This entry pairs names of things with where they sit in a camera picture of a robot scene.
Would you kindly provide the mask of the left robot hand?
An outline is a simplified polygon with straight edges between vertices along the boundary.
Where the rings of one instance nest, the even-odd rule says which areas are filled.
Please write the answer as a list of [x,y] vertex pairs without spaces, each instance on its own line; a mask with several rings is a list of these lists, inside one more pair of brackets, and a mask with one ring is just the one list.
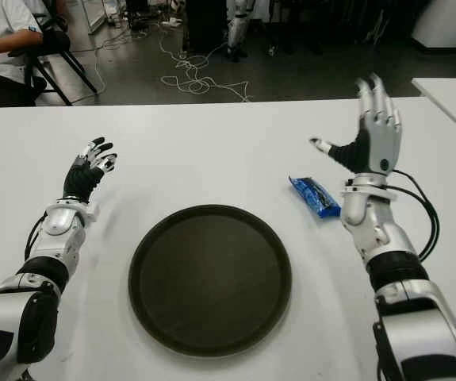
[[63,184],[63,198],[88,203],[102,178],[115,168],[117,154],[104,137],[91,140],[75,157]]

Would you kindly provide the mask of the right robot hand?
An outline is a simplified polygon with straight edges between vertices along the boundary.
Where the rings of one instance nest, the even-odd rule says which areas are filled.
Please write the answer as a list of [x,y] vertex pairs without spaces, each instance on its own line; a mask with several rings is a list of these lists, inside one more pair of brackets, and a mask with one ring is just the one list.
[[318,137],[309,141],[323,154],[354,174],[387,176],[397,165],[402,124],[398,109],[375,73],[371,82],[357,81],[360,113],[358,132],[349,144],[337,145]]

